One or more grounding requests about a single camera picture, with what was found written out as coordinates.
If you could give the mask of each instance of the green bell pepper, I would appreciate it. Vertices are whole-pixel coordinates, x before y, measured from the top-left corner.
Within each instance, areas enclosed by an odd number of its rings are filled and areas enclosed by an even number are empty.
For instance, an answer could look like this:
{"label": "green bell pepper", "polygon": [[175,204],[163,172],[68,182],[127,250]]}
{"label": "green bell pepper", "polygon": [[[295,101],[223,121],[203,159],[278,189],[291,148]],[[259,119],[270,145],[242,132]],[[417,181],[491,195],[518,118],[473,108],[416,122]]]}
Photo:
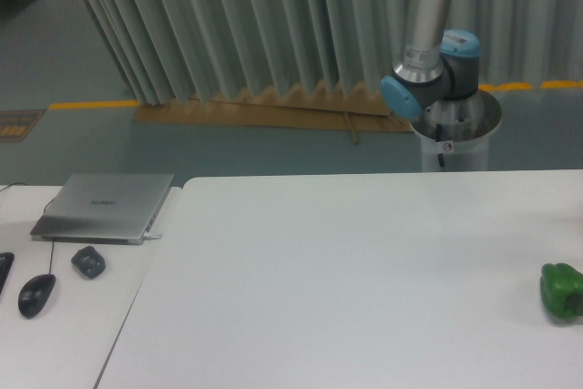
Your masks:
{"label": "green bell pepper", "polygon": [[545,264],[540,296],[547,310],[559,319],[583,316],[583,273],[565,263]]}

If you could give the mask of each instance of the yellow floor line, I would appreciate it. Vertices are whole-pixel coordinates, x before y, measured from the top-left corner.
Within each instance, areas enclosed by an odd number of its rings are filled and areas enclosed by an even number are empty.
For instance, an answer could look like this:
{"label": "yellow floor line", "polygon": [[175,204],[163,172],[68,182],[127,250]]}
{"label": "yellow floor line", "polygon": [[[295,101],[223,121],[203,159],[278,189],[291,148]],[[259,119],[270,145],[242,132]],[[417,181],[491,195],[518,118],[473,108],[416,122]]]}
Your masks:
{"label": "yellow floor line", "polygon": [[[580,81],[546,81],[539,88],[583,88],[583,80]],[[492,84],[481,84],[480,90],[484,91],[511,91],[511,90],[536,90],[536,87],[526,82],[510,82],[494,86]],[[95,101],[95,102],[65,102],[51,104],[48,109],[88,109],[88,108],[120,108],[120,107],[139,107],[137,100],[112,100],[112,101]]]}
{"label": "yellow floor line", "polygon": [[111,100],[97,102],[65,102],[51,104],[48,109],[88,109],[88,108],[119,108],[139,107],[137,100]]}

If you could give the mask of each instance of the laptop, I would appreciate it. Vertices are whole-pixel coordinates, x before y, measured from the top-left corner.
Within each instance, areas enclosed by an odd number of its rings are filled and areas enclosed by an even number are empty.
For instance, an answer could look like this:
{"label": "laptop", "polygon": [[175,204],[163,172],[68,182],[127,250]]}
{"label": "laptop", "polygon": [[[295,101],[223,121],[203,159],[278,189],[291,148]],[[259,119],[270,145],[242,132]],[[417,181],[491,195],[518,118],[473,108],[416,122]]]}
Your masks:
{"label": "laptop", "polygon": [[159,213],[170,174],[76,174],[30,231],[35,240],[140,244]]}

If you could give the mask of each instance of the green floor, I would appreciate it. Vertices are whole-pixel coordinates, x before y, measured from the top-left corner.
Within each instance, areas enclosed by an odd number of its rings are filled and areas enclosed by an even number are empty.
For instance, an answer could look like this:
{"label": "green floor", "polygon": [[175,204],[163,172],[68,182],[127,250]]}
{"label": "green floor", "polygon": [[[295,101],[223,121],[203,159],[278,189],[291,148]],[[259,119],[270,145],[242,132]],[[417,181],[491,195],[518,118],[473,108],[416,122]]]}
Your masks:
{"label": "green floor", "polygon": [[[583,88],[495,93],[503,125],[490,168],[583,169]],[[128,99],[80,0],[0,5],[0,110]],[[0,184],[60,185],[75,172],[200,176],[416,172],[413,134],[132,122],[134,108],[49,110],[22,143],[0,143]]]}

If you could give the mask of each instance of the computer mouse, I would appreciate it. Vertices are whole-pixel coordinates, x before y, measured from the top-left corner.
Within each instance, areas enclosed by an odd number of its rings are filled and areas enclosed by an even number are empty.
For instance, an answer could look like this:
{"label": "computer mouse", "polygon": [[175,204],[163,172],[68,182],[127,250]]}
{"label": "computer mouse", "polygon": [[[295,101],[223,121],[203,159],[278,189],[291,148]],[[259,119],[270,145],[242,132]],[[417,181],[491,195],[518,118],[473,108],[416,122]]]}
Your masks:
{"label": "computer mouse", "polygon": [[89,279],[94,279],[106,268],[105,259],[92,246],[77,251],[71,262]]}
{"label": "computer mouse", "polygon": [[37,316],[55,286],[56,277],[52,273],[43,273],[25,284],[18,295],[18,310],[27,319]]}

